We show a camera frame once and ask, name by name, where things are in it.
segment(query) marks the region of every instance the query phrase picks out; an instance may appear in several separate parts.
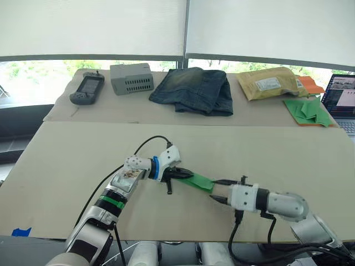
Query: table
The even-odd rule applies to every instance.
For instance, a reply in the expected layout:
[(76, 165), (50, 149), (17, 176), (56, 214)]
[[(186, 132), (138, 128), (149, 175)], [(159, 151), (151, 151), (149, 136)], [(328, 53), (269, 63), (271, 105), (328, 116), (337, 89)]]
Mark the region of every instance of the table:
[[(207, 117), (200, 114), (175, 112), (173, 105), (156, 104), (149, 101), (151, 91), (142, 91), (117, 96), (110, 82), (110, 71), (100, 70), (105, 75), (105, 85), (94, 105), (75, 106), (69, 94), (75, 92), (83, 80), (83, 73), (93, 69), (79, 69), (65, 92), (55, 103), (44, 121), (124, 122), (160, 125), (226, 125), (226, 126), (295, 126), (299, 127), (287, 111), (283, 100), (304, 100), (293, 96), (279, 96), (263, 100), (248, 101), (236, 74), (227, 74), (233, 98), (234, 114), (228, 117)], [(166, 72), (153, 72), (154, 87), (163, 80)]]
[[(271, 191), (302, 195), (340, 239), (355, 239), (354, 148), (342, 129), (322, 127), (181, 126), (105, 122), (45, 122), (0, 188), (0, 234), (32, 227), (31, 237), (66, 238), (99, 181), (145, 139), (169, 138), (181, 167), (211, 179), (259, 183)], [(158, 155), (154, 140), (140, 155)], [(226, 187), (216, 186), (215, 194)], [(208, 194), (173, 181), (141, 181), (119, 221), (122, 239), (227, 241), (233, 211)], [(265, 242), (270, 221), (246, 213), (238, 242)], [(273, 241), (295, 241), (279, 219)]]

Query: denim jeans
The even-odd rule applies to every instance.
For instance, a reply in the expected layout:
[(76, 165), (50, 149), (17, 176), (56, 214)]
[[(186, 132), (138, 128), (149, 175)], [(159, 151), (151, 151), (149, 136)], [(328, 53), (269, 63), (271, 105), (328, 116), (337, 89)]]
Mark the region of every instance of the denim jeans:
[(170, 69), (149, 100), (175, 104), (176, 112), (196, 112), (206, 116), (233, 114), (229, 82), (221, 70)]

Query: laptop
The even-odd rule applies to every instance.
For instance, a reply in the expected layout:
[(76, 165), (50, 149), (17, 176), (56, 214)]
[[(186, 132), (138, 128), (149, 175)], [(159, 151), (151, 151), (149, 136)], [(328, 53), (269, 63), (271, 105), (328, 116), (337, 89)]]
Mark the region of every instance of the laptop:
[(350, 137), (355, 137), (355, 75), (333, 74), (322, 103)]

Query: white roller shade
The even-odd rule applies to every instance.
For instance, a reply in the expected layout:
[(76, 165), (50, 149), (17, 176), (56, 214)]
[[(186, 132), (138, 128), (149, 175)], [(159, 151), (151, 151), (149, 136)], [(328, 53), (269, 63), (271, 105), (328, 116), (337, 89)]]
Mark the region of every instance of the white roller shade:
[(354, 0), (191, 0), (186, 55), (355, 67)]
[(186, 0), (1, 0), (0, 58), (98, 54), (181, 57)]

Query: green cloth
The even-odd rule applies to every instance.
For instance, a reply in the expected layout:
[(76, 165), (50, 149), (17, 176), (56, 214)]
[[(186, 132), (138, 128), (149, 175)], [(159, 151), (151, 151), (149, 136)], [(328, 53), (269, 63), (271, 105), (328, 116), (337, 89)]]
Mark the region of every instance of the green cloth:
[(321, 108), (320, 98), (312, 101), (284, 100), (283, 102), (298, 124), (320, 124), (325, 127), (332, 124), (327, 112)]
[(206, 191), (208, 193), (212, 193), (213, 186), (215, 185), (212, 180), (208, 179), (207, 177), (204, 177), (202, 175), (199, 175), (198, 173), (194, 173), (194, 176), (186, 179), (178, 179), (182, 183), (185, 183), (187, 185), (196, 187), (200, 190)]

